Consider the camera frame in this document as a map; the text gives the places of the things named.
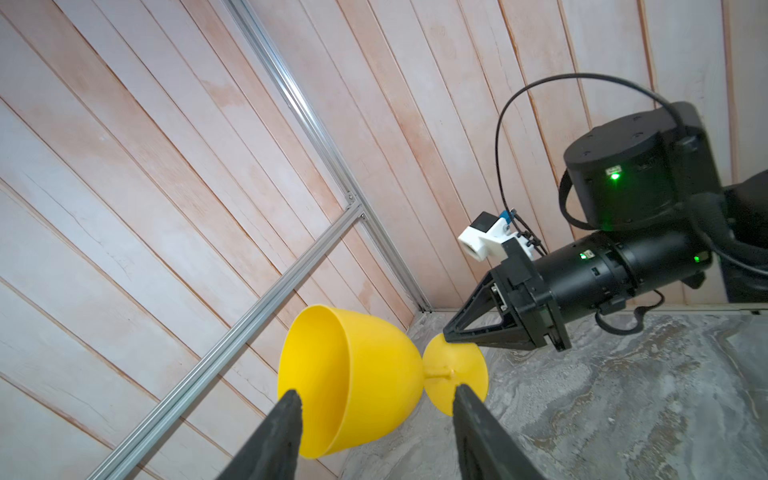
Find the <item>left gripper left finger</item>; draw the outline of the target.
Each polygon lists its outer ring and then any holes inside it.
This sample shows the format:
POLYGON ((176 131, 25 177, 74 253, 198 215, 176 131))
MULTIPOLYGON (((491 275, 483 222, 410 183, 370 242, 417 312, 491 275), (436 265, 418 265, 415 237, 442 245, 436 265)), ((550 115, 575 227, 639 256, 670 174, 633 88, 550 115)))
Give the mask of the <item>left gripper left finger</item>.
POLYGON ((294 479, 302 431, 302 402, 299 394, 291 389, 280 398, 217 479, 294 479))

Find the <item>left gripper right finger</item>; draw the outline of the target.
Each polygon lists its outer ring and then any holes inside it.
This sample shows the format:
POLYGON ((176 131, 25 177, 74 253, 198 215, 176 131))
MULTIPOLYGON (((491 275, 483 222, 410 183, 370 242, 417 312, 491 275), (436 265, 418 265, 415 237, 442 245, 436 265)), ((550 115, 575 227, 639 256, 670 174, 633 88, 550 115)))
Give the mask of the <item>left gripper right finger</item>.
POLYGON ((456 389, 453 425, 462 479, 544 479, 468 385, 456 389))

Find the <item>amber yellow wine glass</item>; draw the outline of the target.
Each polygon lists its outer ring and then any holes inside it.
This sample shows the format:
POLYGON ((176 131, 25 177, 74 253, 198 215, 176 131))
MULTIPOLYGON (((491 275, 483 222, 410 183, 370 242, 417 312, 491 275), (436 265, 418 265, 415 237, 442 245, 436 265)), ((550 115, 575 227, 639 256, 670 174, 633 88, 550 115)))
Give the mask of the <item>amber yellow wine glass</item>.
POLYGON ((318 459, 390 434, 423 396, 451 416, 461 385, 480 400, 488 395, 488 368, 477 345, 450 344, 439 334, 419 351, 385 320, 313 305, 288 330, 277 393, 298 394, 303 423, 299 453, 318 459))

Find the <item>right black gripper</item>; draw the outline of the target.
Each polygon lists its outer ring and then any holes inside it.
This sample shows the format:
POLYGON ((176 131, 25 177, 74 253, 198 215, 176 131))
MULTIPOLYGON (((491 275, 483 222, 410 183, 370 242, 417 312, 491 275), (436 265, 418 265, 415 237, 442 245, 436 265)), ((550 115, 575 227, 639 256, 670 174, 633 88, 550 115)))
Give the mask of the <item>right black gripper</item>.
POLYGON ((507 258, 483 279, 442 330, 447 343, 508 350, 535 350, 550 342, 571 347, 560 308, 534 263, 507 258))

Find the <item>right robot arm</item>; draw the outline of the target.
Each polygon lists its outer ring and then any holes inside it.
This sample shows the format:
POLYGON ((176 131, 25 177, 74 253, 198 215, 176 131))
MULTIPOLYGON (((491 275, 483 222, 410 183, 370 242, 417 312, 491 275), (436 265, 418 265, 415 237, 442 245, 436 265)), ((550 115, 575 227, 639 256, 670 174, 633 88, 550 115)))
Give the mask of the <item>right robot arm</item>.
POLYGON ((767 176, 723 186, 694 105, 596 127, 564 160, 559 196, 578 196, 586 236, 535 260, 505 242, 446 341, 566 350, 569 322, 593 316, 605 327, 630 299, 675 282, 698 289, 715 259, 735 269, 739 302, 766 300, 767 176))

